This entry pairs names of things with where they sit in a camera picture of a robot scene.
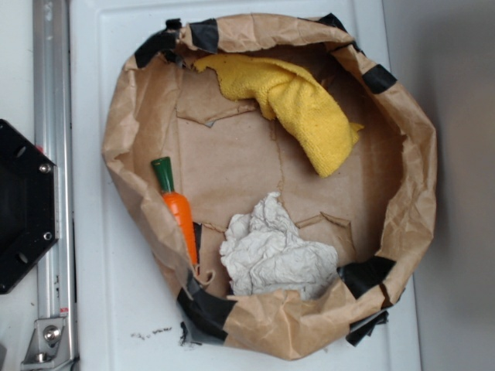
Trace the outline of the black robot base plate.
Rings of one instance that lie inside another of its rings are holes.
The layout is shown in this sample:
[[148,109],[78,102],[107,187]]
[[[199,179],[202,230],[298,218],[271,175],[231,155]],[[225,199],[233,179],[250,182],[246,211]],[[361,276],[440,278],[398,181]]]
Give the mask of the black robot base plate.
[[1,293],[8,294],[58,241],[56,165],[1,120]]

